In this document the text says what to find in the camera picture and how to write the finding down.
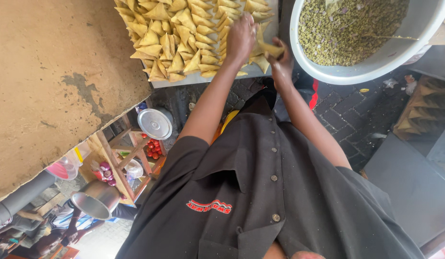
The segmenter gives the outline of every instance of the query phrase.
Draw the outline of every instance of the shirt button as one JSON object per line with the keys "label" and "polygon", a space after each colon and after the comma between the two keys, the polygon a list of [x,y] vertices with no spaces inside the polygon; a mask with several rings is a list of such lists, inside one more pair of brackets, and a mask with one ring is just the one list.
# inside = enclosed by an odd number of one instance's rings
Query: shirt button
{"label": "shirt button", "polygon": [[278,222],[278,221],[280,221],[280,216],[279,216],[278,214],[274,214],[274,215],[272,215],[272,219],[273,219],[275,222]]}

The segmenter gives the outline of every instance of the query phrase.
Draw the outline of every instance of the red fabric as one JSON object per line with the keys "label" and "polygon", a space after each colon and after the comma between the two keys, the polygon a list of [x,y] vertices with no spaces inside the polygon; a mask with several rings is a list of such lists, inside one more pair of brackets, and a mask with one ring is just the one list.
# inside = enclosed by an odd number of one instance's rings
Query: red fabric
{"label": "red fabric", "polygon": [[313,109],[315,105],[317,104],[318,95],[317,95],[317,89],[318,89],[318,80],[314,78],[314,84],[312,85],[312,88],[315,91],[315,94],[312,95],[312,100],[309,102],[309,108]]}

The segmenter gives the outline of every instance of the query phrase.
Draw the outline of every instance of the large aluminum pot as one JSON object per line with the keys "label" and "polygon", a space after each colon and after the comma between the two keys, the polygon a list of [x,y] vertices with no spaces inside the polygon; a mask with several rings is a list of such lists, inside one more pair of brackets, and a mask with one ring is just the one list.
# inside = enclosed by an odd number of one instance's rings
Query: large aluminum pot
{"label": "large aluminum pot", "polygon": [[108,220],[120,201],[120,192],[106,182],[94,180],[71,195],[70,200],[87,215]]}
{"label": "large aluminum pot", "polygon": [[375,54],[354,66],[324,66],[308,59],[299,43],[299,15],[303,3],[304,0],[296,0],[291,14],[291,48],[306,73],[330,84],[357,84],[389,73],[426,45],[445,19],[445,0],[410,0],[408,13],[395,35],[417,38],[418,41],[390,39]]}

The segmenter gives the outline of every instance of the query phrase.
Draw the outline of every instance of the metal bowl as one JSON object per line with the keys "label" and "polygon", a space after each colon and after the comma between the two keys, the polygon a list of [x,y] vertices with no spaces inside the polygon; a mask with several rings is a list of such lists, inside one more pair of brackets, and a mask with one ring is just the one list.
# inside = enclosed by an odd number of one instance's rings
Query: metal bowl
{"label": "metal bowl", "polygon": [[375,54],[354,66],[323,66],[308,59],[299,43],[299,15],[303,3],[304,0],[296,0],[290,20],[293,54],[306,73],[319,81],[338,85],[373,80],[399,67],[428,43],[445,18],[445,0],[410,0],[408,13],[395,35],[418,41],[390,39]]}
{"label": "metal bowl", "polygon": [[120,192],[106,182],[94,180],[73,193],[70,200],[87,215],[108,220],[120,201]]}

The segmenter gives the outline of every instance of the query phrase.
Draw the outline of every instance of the gray pipe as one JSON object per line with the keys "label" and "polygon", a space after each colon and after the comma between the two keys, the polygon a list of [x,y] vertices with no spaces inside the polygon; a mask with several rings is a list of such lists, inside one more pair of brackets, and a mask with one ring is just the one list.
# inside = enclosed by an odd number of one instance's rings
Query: gray pipe
{"label": "gray pipe", "polygon": [[50,187],[55,181],[56,177],[47,172],[47,170],[44,170],[34,179],[25,183],[8,197],[3,199],[0,202],[0,226],[12,215],[39,196],[45,189]]}

